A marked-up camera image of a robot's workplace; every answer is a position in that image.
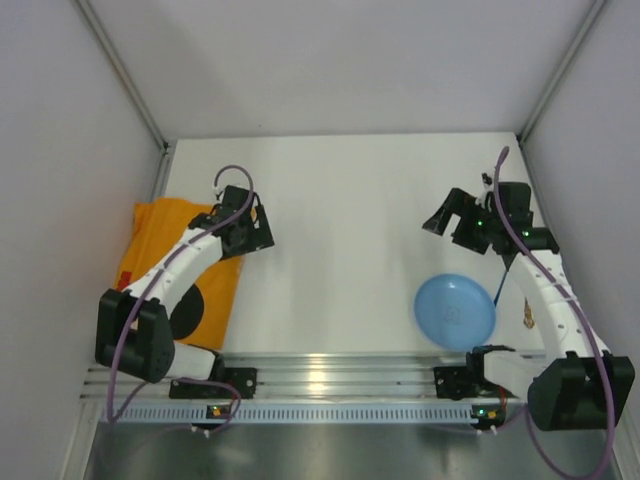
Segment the blue plastic plate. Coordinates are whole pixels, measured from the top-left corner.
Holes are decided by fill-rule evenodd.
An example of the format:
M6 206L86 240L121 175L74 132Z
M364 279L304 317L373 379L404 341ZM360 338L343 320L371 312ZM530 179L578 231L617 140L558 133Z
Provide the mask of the blue plastic plate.
M496 325L493 298L476 281L460 274L426 280L415 294L413 313L426 338L456 352L484 345Z

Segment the orange cartoon mouse placemat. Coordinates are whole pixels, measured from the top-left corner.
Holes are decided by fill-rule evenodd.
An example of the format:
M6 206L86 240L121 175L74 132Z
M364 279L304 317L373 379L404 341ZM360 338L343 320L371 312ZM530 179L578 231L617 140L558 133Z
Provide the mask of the orange cartoon mouse placemat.
M160 198L134 207L132 236L114 288L125 289L158 263L179 240L188 223L206 205ZM208 268L189 288L170 317L175 340L213 350L222 348L243 259L231 258Z

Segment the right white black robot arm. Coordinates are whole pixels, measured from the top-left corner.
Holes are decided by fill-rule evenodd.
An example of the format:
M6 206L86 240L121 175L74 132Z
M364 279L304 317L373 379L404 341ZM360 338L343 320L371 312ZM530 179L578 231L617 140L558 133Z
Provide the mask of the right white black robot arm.
M562 271L551 231L533 224L531 189L521 182L489 185L481 198L454 188L428 219L441 235L460 218L454 244L483 254L493 249L532 308L547 364L537 368L513 348L478 346L466 355L477 384L492 384L526 400L543 431L612 430L635 379L629 358L615 356L592 331Z

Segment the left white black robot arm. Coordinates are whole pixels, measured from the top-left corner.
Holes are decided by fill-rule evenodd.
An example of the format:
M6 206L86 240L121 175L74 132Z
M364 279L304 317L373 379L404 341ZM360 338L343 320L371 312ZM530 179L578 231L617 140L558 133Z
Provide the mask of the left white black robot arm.
M214 210L192 217L176 243L141 278L102 295L96 362L148 383L182 377L214 380L220 354L177 341L171 316L210 267L274 245L259 196L251 189L225 187Z

